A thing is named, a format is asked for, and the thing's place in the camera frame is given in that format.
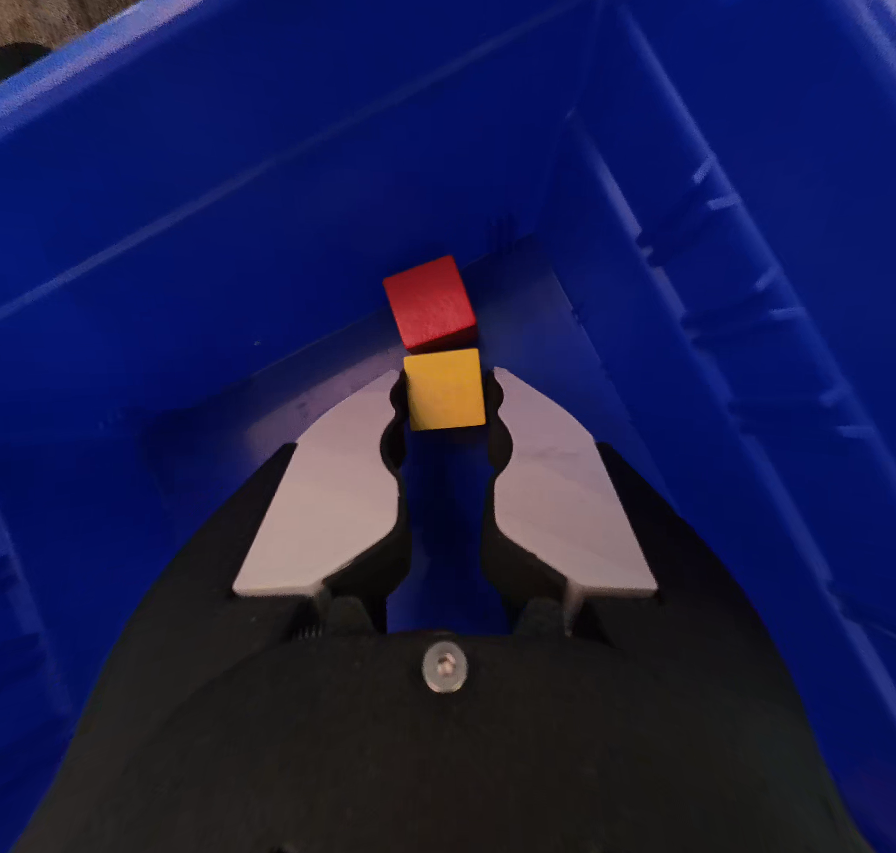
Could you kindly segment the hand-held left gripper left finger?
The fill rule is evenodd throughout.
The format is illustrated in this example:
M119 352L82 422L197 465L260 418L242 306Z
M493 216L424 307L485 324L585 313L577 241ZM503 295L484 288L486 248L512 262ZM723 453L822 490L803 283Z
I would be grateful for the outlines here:
M233 582L237 596L316 599L327 591L386 607L411 566L401 475L408 412L406 376L392 369L297 439Z

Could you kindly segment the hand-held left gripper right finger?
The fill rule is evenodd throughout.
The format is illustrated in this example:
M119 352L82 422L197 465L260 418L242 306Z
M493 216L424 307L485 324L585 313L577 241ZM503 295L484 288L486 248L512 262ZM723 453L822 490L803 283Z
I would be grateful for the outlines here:
M488 458L480 563L510 608L658 592L586 427L503 367L486 379Z

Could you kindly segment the yellow wooden cube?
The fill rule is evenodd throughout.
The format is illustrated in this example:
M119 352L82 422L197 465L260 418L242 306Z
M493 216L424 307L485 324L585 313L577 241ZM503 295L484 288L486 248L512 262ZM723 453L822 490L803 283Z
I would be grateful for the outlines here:
M477 348L407 355L403 367L412 431L486 424L484 381Z

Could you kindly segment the red wooden cube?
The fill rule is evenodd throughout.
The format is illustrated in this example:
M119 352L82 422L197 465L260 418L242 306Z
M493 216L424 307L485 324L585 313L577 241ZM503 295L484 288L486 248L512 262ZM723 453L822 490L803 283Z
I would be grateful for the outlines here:
M452 254L386 277L383 285L409 354L476 345L476 315Z

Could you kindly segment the blue plastic bin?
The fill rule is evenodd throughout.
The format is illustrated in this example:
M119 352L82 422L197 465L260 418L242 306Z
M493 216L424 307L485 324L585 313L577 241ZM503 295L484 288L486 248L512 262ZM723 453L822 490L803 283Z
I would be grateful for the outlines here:
M894 851L894 120L894 0L146 0L3 82L2 851ZM446 254L653 598L507 606L409 416L385 608L232 590Z

